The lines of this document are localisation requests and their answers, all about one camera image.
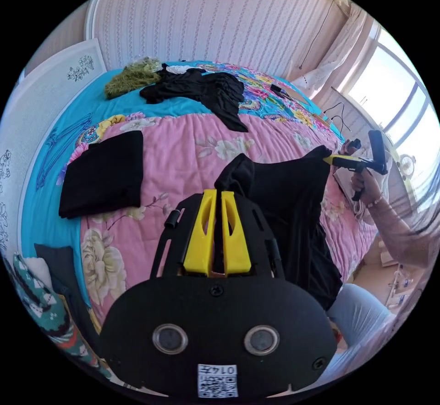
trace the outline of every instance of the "pink quilt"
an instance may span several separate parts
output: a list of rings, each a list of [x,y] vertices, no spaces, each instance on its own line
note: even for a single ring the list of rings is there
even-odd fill
[[[193,193],[213,188],[220,172],[238,154],[255,162],[274,163],[302,157],[322,144],[333,151],[340,146],[329,129],[312,128],[298,120],[240,118],[249,133],[228,130],[213,114],[138,117],[106,129],[102,139],[142,130],[144,180],[140,208],[86,217],[81,223],[84,278],[101,323],[118,296],[149,279],[170,211]],[[118,165],[114,168],[117,175]],[[370,247],[376,229],[355,219],[332,174],[322,202],[321,223],[345,281]]]

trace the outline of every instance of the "light blue pants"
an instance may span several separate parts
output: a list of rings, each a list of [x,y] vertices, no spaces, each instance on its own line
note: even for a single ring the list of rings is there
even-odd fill
[[[338,326],[348,348],[343,353],[334,355],[318,381],[302,391],[324,385],[343,376],[359,344],[378,330],[384,320],[392,315],[376,297],[355,284],[342,286],[327,314]]]

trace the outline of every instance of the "black clothing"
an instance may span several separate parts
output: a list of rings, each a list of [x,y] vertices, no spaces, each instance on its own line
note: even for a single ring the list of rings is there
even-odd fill
[[[201,102],[230,130],[248,132],[238,117],[238,105],[244,101],[244,84],[234,75],[225,72],[202,75],[205,70],[197,68],[175,74],[166,70],[166,64],[162,67],[163,70],[157,72],[161,80],[139,92],[147,104],[158,104],[169,98],[189,98]]]
[[[319,223],[330,173],[323,158],[330,154],[320,146],[301,159],[275,164],[255,163],[240,154],[215,182],[218,191],[233,191],[259,205],[277,240],[286,280],[309,292],[325,310],[342,286]]]
[[[143,134],[128,131],[90,144],[66,170],[59,215],[75,218],[141,205]]]

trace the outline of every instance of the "hand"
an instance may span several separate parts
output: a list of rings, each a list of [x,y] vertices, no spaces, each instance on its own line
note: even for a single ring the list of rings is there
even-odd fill
[[[350,139],[347,139],[341,146],[341,149],[339,150],[339,153],[343,156],[351,156],[356,150],[355,147],[348,148],[349,144],[351,143]]]
[[[353,174],[352,188],[354,191],[363,191],[360,200],[364,205],[369,205],[380,199],[382,194],[377,180],[367,168],[364,168],[362,173]]]

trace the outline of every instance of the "curtain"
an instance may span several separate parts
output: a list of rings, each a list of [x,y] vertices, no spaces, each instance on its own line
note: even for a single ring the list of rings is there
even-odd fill
[[[366,11],[352,3],[347,22],[318,67],[291,81],[292,84],[312,99],[322,89],[331,73],[347,59],[362,32],[366,18]]]

